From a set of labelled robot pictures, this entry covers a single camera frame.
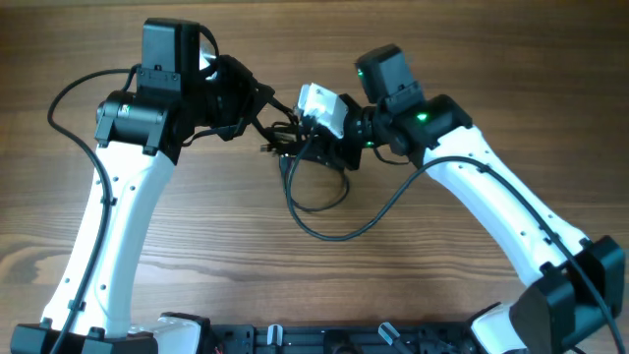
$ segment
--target robotic arm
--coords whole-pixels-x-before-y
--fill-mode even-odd
[[[249,124],[269,140],[268,150],[297,156],[293,169],[300,157],[325,156],[340,168],[355,170],[364,148],[382,145],[408,156],[420,173],[425,169],[470,210],[527,287],[518,301],[495,305],[458,324],[460,335],[456,340],[440,338],[443,345],[430,347],[424,327],[398,331],[383,324],[378,330],[352,332],[352,341],[365,353],[564,352],[605,323],[590,280],[606,309],[619,316],[624,254],[618,245],[609,237],[593,243],[552,212],[500,161],[454,100],[445,95],[426,100],[399,48],[378,48],[356,63],[374,106],[360,107],[347,94],[316,84],[303,86],[295,109],[301,121],[290,126],[295,138],[286,141],[285,131],[265,129],[257,120],[267,103],[283,109],[272,88],[258,83],[234,58],[219,55],[217,48],[205,62],[208,66],[200,69],[199,60],[205,61],[199,59],[200,34],[211,37],[195,23],[150,19],[144,24],[137,92],[114,91],[97,112],[96,154],[108,172],[113,200],[103,251],[88,274],[86,294],[75,299],[96,242],[100,211],[106,207],[97,173],[64,276],[40,324],[16,327],[12,352],[50,352],[73,309],[77,315],[61,345],[64,353],[318,352],[327,329],[210,326],[208,319],[182,314],[163,314],[155,323],[131,326],[133,280],[143,240],[181,148],[205,135],[231,140]],[[198,126],[210,129],[194,134]],[[302,135],[309,137],[302,140]],[[291,204],[290,193],[287,198]],[[229,341],[240,334],[242,339]],[[290,346],[298,342],[290,338],[297,337],[309,345]]]

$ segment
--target wooden table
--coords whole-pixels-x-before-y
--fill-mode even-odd
[[[354,60],[395,42],[427,96],[454,97],[553,210],[593,239],[610,234],[626,248],[628,13],[619,2],[528,1],[0,10],[0,352],[14,325],[39,320],[72,250],[91,180],[87,158],[46,124],[48,104],[79,76],[139,62],[146,18],[206,24],[222,53],[289,105],[309,82],[366,104]],[[123,82],[82,85],[56,119],[94,144],[95,108]],[[264,124],[277,119],[272,109],[261,115]],[[465,320],[522,292],[498,246],[428,177],[362,237],[340,244],[309,237],[286,209],[277,160],[258,152],[262,142],[250,129],[235,141],[204,139],[182,152],[144,243],[135,321],[163,311],[216,324]],[[366,151],[362,168],[349,173],[348,200],[305,220],[329,234],[356,229],[412,171]],[[297,198],[310,204],[333,196],[339,184],[315,167],[304,166],[298,179]],[[619,325],[629,336],[627,316]],[[613,352],[606,328],[582,346]]]

